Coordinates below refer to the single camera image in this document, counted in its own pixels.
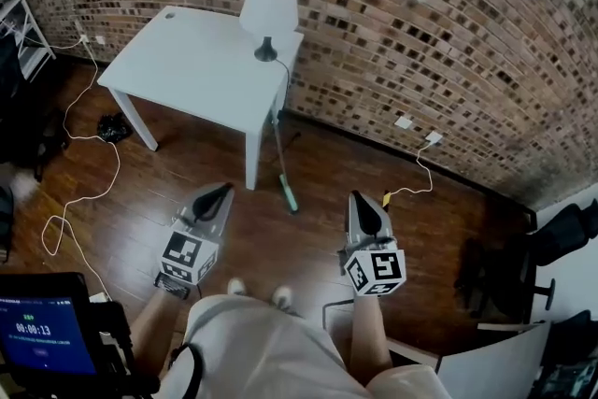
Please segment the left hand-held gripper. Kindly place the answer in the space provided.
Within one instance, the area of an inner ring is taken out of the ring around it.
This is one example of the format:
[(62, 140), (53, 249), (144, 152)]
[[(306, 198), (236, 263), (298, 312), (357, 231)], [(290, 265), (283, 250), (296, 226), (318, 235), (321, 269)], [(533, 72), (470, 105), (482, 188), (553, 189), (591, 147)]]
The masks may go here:
[(193, 286), (201, 283), (219, 259), (221, 238), (234, 198), (235, 187), (231, 182), (209, 183), (189, 196), (178, 215), (199, 221), (205, 235), (176, 221), (159, 256), (162, 273)]

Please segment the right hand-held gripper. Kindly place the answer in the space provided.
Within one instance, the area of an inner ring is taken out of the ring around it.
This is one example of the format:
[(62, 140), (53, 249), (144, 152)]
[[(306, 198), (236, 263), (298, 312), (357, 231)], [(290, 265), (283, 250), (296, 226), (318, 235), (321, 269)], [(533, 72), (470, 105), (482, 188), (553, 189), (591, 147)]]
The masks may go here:
[[(342, 250), (342, 271), (357, 296), (388, 295), (406, 283), (405, 252), (390, 237), (391, 220), (381, 204), (357, 190), (351, 191), (345, 230), (350, 245)], [(378, 238), (365, 239), (367, 236)]]

